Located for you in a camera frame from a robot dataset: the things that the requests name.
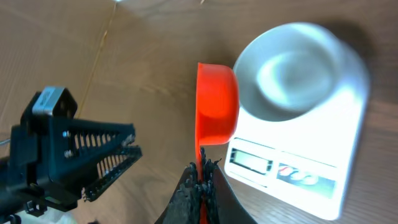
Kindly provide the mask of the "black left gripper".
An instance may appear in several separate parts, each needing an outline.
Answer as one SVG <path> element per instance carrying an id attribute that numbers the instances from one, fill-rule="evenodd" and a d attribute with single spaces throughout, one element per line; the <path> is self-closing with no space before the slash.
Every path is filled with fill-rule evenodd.
<path id="1" fill-rule="evenodd" d="M 18 212 L 39 217 L 48 208 L 69 212 L 82 198 L 77 170 L 96 169 L 84 187 L 94 202 L 142 157 L 132 124 L 81 119 L 25 119 L 11 131 L 10 156 L 1 160 L 1 223 L 20 223 Z"/>

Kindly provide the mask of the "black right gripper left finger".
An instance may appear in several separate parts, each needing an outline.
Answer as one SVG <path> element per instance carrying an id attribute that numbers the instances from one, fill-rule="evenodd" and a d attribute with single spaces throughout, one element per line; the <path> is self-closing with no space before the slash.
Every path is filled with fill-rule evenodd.
<path id="1" fill-rule="evenodd" d="M 155 224 L 198 224 L 200 222 L 201 187 L 195 163 L 190 163 Z"/>

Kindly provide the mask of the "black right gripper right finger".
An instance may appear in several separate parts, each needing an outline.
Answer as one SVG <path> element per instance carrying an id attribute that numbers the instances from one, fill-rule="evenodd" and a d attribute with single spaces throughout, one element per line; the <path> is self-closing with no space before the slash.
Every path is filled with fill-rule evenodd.
<path id="1" fill-rule="evenodd" d="M 200 148 L 203 199 L 200 223 L 256 224 L 235 196 L 227 178 L 218 166 L 219 161 L 206 158 Z"/>

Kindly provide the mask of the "red plastic measuring scoop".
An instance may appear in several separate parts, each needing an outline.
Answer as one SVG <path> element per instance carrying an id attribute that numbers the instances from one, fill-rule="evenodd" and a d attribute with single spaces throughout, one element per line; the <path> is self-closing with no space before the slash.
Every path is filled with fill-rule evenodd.
<path id="1" fill-rule="evenodd" d="M 234 72 L 227 66 L 199 63 L 195 110 L 195 155 L 200 180 L 204 168 L 202 146 L 229 142 L 238 122 L 239 91 Z"/>

